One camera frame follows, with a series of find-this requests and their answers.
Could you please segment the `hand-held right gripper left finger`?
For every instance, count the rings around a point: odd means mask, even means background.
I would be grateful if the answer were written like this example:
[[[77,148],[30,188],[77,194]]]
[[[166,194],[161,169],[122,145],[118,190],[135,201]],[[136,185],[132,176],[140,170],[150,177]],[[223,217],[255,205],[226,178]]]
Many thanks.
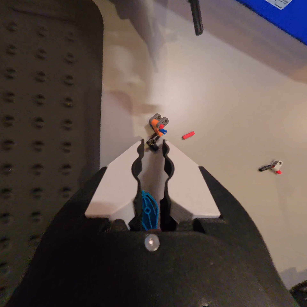
[[[138,188],[132,165],[139,157],[137,149],[140,145],[139,140],[107,166],[85,211],[87,218],[123,220],[131,229],[129,222],[136,215],[133,201]]]

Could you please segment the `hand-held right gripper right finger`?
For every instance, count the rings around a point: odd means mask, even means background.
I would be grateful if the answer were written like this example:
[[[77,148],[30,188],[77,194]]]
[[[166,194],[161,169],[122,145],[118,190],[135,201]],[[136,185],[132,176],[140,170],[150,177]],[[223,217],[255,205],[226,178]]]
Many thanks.
[[[219,218],[221,213],[198,164],[167,140],[163,140],[162,153],[168,177],[160,202],[161,230],[174,231],[179,224],[193,224],[196,219]]]

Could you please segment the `grey orange toy arm assembly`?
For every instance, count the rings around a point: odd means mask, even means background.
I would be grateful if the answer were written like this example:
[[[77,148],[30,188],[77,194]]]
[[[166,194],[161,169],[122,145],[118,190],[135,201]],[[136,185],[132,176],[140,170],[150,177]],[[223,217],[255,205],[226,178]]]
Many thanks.
[[[149,125],[153,129],[156,135],[162,137],[167,133],[165,129],[166,125],[168,125],[169,119],[167,117],[162,117],[160,114],[156,113],[149,119]]]

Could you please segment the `dark grey angled toy beam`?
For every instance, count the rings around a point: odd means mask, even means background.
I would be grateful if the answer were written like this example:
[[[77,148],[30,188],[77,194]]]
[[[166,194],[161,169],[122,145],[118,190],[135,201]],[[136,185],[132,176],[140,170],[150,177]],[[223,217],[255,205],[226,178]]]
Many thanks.
[[[188,2],[191,8],[195,35],[200,36],[204,31],[204,27],[199,0],[188,0]]]

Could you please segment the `black dimpled pad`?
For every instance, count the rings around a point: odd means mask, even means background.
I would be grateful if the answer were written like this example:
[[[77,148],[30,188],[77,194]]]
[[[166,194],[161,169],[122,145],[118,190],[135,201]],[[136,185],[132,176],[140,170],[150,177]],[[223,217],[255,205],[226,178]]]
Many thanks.
[[[104,24],[93,1],[1,1],[1,304],[99,169]]]

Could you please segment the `blue storage bin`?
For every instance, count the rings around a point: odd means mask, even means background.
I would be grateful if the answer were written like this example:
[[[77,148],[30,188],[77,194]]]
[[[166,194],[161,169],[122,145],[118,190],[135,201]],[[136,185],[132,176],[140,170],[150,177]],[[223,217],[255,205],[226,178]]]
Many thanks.
[[[307,45],[306,0],[238,0],[238,2]]]

